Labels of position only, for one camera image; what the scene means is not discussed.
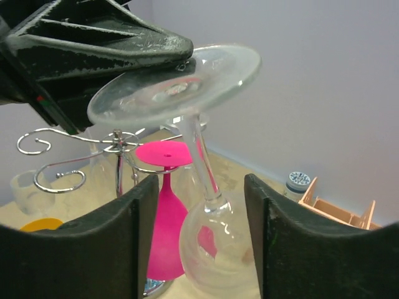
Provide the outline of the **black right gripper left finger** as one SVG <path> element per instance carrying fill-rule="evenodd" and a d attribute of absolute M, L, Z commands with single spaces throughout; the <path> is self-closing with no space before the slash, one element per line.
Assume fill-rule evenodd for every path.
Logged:
<path fill-rule="evenodd" d="M 2 298 L 142 298 L 158 200 L 147 176 L 56 230 L 1 227 Z"/>

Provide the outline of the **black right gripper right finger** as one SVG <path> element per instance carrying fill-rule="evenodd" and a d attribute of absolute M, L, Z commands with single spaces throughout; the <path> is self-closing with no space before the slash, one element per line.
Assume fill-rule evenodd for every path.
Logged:
<path fill-rule="evenodd" d="M 262 298 L 398 297 L 398 224 L 335 222 L 254 174 L 244 178 L 244 196 Z"/>

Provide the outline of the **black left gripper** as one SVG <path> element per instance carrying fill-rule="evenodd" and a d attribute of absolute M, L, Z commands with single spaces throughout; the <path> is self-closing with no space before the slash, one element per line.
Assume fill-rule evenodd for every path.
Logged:
<path fill-rule="evenodd" d="M 189 59 L 187 38 L 143 21 L 124 1 L 1 1 L 1 104 L 27 103 L 71 135 L 87 105 L 128 70 Z"/>

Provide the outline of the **pink plastic goblet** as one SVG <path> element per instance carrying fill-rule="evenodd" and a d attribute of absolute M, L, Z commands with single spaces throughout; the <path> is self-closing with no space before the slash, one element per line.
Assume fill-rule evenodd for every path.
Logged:
<path fill-rule="evenodd" d="M 152 141 L 136 149 L 137 158 L 160 166 L 166 174 L 158 196 L 155 224 L 151 241 L 147 277 L 173 280 L 184 274 L 180 257 L 180 232 L 188 214 L 187 208 L 171 188 L 171 171 L 192 163 L 187 145 L 181 141 Z"/>

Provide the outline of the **short clear wine glass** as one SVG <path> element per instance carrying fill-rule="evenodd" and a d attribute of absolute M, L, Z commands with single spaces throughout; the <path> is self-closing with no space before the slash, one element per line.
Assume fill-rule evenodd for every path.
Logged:
<path fill-rule="evenodd" d="M 214 178 L 200 128 L 200 114 L 229 100 L 258 75 L 261 56 L 237 44 L 197 48 L 174 69 L 127 72 L 91 99 L 92 123 L 110 128 L 164 125 L 179 118 L 204 198 L 190 210 L 180 234 L 188 280 L 199 290 L 228 297 L 257 287 L 244 197 L 222 192 Z"/>

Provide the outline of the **tall clear champagne flute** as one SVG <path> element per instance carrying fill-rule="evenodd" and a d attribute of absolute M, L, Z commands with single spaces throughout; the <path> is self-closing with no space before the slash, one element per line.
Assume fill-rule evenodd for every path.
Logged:
<path fill-rule="evenodd" d="M 206 129 L 209 117 L 205 113 L 178 116 L 166 122 L 166 127 L 178 131 L 188 146 L 197 178 L 203 189 L 208 192 L 213 188 L 209 158 L 204 143 L 203 131 Z"/>

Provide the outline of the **chrome wine glass rack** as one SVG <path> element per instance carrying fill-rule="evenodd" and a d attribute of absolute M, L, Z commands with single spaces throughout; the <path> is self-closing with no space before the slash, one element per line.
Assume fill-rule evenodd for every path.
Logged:
<path fill-rule="evenodd" d="M 138 138 L 138 134 L 143 131 L 144 131 L 144 129 L 141 129 L 141 130 L 137 131 L 136 133 L 129 133 L 129 132 L 123 132 L 121 130 L 114 130 L 113 133 L 108 134 L 108 137 L 110 138 L 109 140 L 106 138 L 102 139 L 102 140 L 95 140 L 95 139 L 92 139 L 90 135 L 88 137 L 84 138 L 84 137 L 80 137 L 77 135 L 70 135 L 64 131 L 56 130 L 54 128 L 38 128 L 34 131 L 31 131 L 31 132 L 28 132 L 28 133 L 25 133 L 24 135 L 22 135 L 17 140 L 16 147 L 20 153 L 27 155 L 27 156 L 37 156 L 37 155 L 44 154 L 44 153 L 50 151 L 52 148 L 52 144 L 50 142 L 48 142 L 46 140 L 42 140 L 40 138 L 36 138 L 35 142 L 45 145 L 46 147 L 44 148 L 44 150 L 26 151 L 26 150 L 22 149 L 22 147 L 21 147 L 23 140 L 25 140 L 26 138 L 28 138 L 36 133 L 42 133 L 42 132 L 52 132 L 57 135 L 64 136 L 66 138 L 72 138 L 74 140 L 79 140 L 81 142 L 95 143 L 97 145 L 97 147 L 102 151 L 103 154 L 105 154 L 105 153 L 112 154 L 113 153 L 113 154 L 117 155 L 117 164 L 116 164 L 116 170 L 115 170 L 115 194 L 117 196 L 121 196 L 122 189 L 123 189 L 123 183 L 122 183 L 123 162 L 127 162 L 132 169 L 132 179 L 133 179 L 134 186 L 136 186 L 139 183 L 139 178 L 138 178 L 139 172 L 146 173 L 146 174 L 168 174 L 177 169 L 177 167 L 174 166 L 169 171 L 150 171 L 147 169 L 139 168 L 135 164 L 135 160 L 133 158 L 129 157 L 128 154 L 129 154 L 129 152 L 137 149 L 139 146 L 142 145 Z M 34 175 L 34 184 L 41 191 L 48 192 L 48 193 L 64 194 L 64 193 L 68 193 L 68 192 L 74 192 L 74 191 L 80 189 L 86 183 L 86 180 L 87 180 L 87 175 L 81 170 L 71 170 L 71 171 L 64 172 L 64 173 L 57 173 L 55 175 L 57 179 L 61 179 L 65 176 L 71 176 L 71 175 L 76 175 L 76 176 L 80 177 L 80 181 L 77 184 L 75 184 L 71 187 L 63 188 L 63 189 L 51 189 L 49 187 L 44 186 L 43 184 L 41 184 L 41 179 L 39 178 L 39 176 L 44 174 L 44 171 L 50 167 L 56 167 L 56 166 L 60 166 L 63 164 L 75 163 L 75 162 L 84 161 L 84 160 L 88 160 L 89 164 L 90 164 L 90 158 L 92 158 L 94 156 L 95 155 L 90 154 L 89 156 L 83 156 L 83 157 L 76 158 L 76 159 L 70 159 L 70 160 L 65 160 L 65 161 L 59 161 L 56 163 L 46 164 L 46 165 L 42 166 L 41 168 L 39 168 L 39 170 L 36 171 L 36 173 Z"/>

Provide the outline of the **yellow plastic goblet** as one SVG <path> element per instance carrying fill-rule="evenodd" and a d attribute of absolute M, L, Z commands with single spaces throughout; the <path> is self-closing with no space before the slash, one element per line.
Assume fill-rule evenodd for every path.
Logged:
<path fill-rule="evenodd" d="M 39 230 L 56 230 L 62 224 L 63 222 L 60 219 L 47 217 L 32 221 L 24 225 L 23 227 L 20 228 L 20 231 L 35 232 Z"/>

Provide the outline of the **small jar blue patterned lid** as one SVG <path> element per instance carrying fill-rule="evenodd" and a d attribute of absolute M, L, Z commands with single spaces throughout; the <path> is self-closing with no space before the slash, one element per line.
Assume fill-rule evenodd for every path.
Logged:
<path fill-rule="evenodd" d="M 311 182 L 312 179 L 307 174 L 301 171 L 293 171 L 287 177 L 283 195 L 290 200 L 298 202 L 302 199 Z"/>

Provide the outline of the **peach plastic organizer box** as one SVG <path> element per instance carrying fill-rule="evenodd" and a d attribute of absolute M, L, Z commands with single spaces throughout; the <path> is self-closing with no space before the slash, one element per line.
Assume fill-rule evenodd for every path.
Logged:
<path fill-rule="evenodd" d="M 325 199 L 322 199 L 319 196 L 313 199 L 312 196 L 314 195 L 316 182 L 317 177 L 312 180 L 303 197 L 299 200 L 298 204 L 320 216 L 324 216 L 341 224 L 357 227 L 364 230 L 377 230 L 381 228 L 380 225 L 372 222 L 372 217 L 376 205 L 375 200 L 372 200 L 366 208 L 365 212 L 361 216 L 358 216 L 353 212 L 342 209 L 326 201 Z"/>

